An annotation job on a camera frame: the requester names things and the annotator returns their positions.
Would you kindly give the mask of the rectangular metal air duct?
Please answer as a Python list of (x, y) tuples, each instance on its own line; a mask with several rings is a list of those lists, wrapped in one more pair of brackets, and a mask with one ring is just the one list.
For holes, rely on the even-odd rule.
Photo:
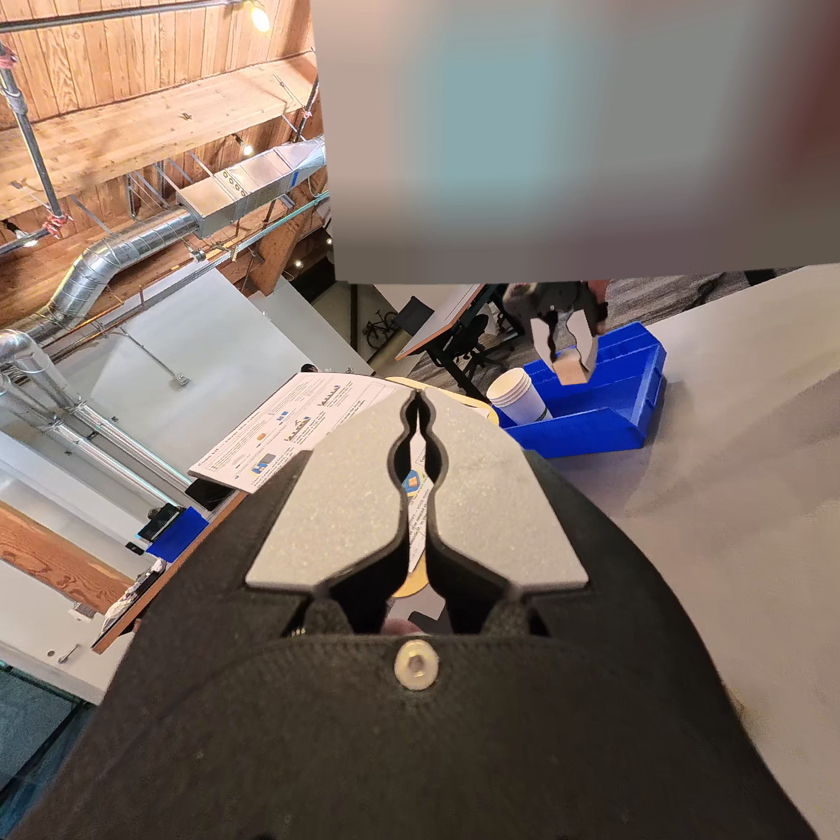
[(284, 143), (176, 191), (176, 202), (206, 238), (305, 182), (326, 165), (322, 134)]

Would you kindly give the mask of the grey ceiling pipe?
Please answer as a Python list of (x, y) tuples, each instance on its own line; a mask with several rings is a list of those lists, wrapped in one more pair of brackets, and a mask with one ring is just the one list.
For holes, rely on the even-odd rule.
[(25, 96), (19, 88), (14, 76), (14, 67), (18, 61), (16, 55), (1, 45), (1, 89), (7, 105), (12, 110), (18, 130), (26, 145), (28, 155), (38, 175), (42, 191), (45, 195), (49, 210), (44, 230), (48, 235), (59, 238), (62, 228), (67, 224), (69, 216), (60, 206), (55, 187), (49, 176), (45, 159), (41, 153), (35, 131), (28, 116), (28, 105)]

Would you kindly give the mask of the blue plastic bin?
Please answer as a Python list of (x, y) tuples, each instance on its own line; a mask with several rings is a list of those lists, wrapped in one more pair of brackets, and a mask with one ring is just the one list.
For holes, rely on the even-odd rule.
[(497, 408), (499, 426), (546, 459), (641, 448), (665, 360), (662, 343), (641, 322), (630, 322), (600, 337), (595, 371), (585, 384), (562, 385), (541, 360), (526, 364), (552, 418), (517, 425)]

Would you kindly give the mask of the black office chair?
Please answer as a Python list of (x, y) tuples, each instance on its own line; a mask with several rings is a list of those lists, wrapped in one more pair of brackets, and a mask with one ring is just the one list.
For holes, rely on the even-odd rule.
[(480, 313), (469, 323), (458, 321), (452, 329), (425, 345), (431, 361), (446, 370), (461, 388), (472, 385), (479, 368), (490, 366), (501, 372), (508, 370), (503, 362), (491, 359), (490, 351), (480, 341), (489, 322), (490, 317)]

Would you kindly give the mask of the bicycle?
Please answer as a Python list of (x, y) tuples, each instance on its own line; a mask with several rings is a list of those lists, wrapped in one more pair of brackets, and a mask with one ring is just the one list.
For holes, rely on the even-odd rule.
[(362, 329), (362, 336), (367, 345), (373, 350), (381, 350), (399, 331), (397, 312), (394, 310), (376, 311), (376, 319), (369, 320)]

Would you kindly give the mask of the silver spiral air duct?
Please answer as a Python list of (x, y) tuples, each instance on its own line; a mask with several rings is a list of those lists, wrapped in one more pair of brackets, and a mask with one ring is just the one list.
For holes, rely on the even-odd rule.
[(38, 343), (66, 333), (86, 318), (114, 277), (197, 228), (193, 215), (175, 207), (107, 235), (76, 258), (42, 308), (9, 329), (26, 333)]

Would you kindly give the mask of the white paper cup stack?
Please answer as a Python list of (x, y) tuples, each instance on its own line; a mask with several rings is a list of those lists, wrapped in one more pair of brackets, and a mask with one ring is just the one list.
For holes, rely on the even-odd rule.
[(553, 419), (528, 372), (522, 367), (500, 374), (487, 388), (487, 399), (515, 425)]

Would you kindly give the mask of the printed instruction sheet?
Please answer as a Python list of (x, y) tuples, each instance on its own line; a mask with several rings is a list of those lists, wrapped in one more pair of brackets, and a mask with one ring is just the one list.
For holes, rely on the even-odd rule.
[[(358, 374), (299, 373), (189, 468), (188, 474), (254, 494), (289, 465), (309, 455), (327, 435), (395, 391), (396, 384)], [(402, 481), (408, 499), (410, 565), (424, 555), (426, 502), (432, 482), (425, 470), (426, 444), (415, 433), (411, 468)]]

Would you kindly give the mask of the blue plastic box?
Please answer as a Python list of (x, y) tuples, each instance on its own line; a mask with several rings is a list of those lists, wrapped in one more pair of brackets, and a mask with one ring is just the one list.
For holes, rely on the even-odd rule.
[(207, 529), (209, 522), (192, 507), (181, 512), (145, 552), (168, 564), (176, 562), (198, 536)]

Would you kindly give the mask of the white tilted desk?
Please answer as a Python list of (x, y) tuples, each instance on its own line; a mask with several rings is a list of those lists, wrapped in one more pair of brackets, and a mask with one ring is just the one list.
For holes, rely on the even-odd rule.
[(420, 329), (395, 356), (395, 359), (401, 361), (421, 351), (431, 340), (456, 325), (471, 306), (476, 304), (478, 308), (481, 308), (484, 301), (488, 300), (498, 290), (498, 287), (498, 284), (486, 283), (452, 287), (444, 302), (433, 311)]

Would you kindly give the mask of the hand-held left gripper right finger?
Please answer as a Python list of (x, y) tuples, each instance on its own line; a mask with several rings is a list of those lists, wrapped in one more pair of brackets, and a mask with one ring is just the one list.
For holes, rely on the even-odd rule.
[(499, 604), (582, 592), (590, 578), (522, 447), (473, 407), (420, 395), (433, 488), (427, 577), (457, 634), (478, 634)]

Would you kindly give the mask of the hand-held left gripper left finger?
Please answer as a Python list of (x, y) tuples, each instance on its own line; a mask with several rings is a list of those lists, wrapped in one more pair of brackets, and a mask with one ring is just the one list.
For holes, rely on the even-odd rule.
[(308, 455), (250, 566), (260, 592), (338, 604), (358, 634), (378, 634), (410, 567), (403, 480), (417, 392), (395, 391), (330, 432)]

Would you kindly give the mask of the grey desk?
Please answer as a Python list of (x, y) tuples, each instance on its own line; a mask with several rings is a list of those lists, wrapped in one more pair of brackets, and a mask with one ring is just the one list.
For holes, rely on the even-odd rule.
[(658, 568), (820, 838), (839, 819), (839, 268), (652, 325), (640, 449), (551, 460)]

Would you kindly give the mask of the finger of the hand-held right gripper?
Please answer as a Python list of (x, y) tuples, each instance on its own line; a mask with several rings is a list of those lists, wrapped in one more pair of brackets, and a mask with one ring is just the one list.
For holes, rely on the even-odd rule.
[(575, 311), (568, 320), (568, 330), (575, 339), (574, 347), (581, 355), (584, 367), (592, 373), (596, 366), (598, 350), (597, 334), (592, 333), (589, 319), (584, 311)]
[(557, 315), (537, 315), (530, 319), (530, 330), (532, 342), (540, 359), (549, 367), (556, 378), (558, 351), (554, 341), (554, 332), (557, 328)]

